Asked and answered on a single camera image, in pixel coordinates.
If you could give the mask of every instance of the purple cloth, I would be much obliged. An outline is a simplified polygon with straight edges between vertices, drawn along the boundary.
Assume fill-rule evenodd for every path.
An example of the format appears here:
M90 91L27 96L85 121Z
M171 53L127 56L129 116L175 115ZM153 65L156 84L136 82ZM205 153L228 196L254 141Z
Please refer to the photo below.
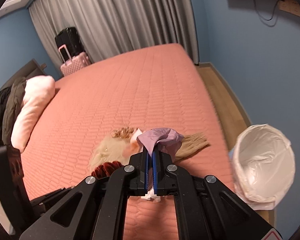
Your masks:
M169 154L174 161L183 138L183 135L171 128L155 128L140 134L137 141L146 147L150 156L152 156L154 146L158 145L159 151Z

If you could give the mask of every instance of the warning sticker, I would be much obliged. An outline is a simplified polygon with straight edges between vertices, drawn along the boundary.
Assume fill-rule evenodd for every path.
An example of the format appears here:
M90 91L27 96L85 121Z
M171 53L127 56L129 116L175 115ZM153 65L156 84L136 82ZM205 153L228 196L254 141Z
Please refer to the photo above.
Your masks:
M264 238L262 238L261 240L282 240L281 236L279 235L279 233L277 232L277 230L275 230L274 228L272 228Z

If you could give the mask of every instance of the quilted mattress cover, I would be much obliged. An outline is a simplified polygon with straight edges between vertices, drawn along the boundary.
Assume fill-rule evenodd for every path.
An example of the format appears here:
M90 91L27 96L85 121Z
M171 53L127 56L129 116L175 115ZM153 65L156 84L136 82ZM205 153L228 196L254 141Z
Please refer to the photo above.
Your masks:
M216 175L233 190L226 144L208 92L178 44L139 49L94 63L56 82L57 94L22 154L30 199L78 184L92 149L113 129L170 127L203 132L210 146L179 161L192 175ZM178 239L173 197L128 200L124 239Z

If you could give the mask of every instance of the black cable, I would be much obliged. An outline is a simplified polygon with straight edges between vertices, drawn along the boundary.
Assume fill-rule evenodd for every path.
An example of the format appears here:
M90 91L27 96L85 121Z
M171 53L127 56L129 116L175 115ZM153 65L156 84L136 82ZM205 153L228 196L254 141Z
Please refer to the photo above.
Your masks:
M254 9L255 9L256 13L259 15L259 17L260 17L261 19L263 19L263 20L265 20L265 21L271 21L271 20L273 19L273 17L274 17L274 12L275 12L275 9L277 8L277 5L278 5L279 1L280 1L280 0L277 0L277 2L275 3L274 8L273 8L273 11L272 11L272 15L271 15L271 18L270 18L270 19L264 18L264 17L259 13L259 11L258 11L258 9L257 9L257 3L256 3L256 0L253 0L253 5L254 5Z

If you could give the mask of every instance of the white plastic bag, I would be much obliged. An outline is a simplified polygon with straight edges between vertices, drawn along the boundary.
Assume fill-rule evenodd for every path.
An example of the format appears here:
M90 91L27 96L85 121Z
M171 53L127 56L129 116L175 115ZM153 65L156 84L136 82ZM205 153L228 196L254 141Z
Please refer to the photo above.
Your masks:
M238 136L232 164L236 193L254 210L273 209L296 170L290 141L268 124L252 125Z

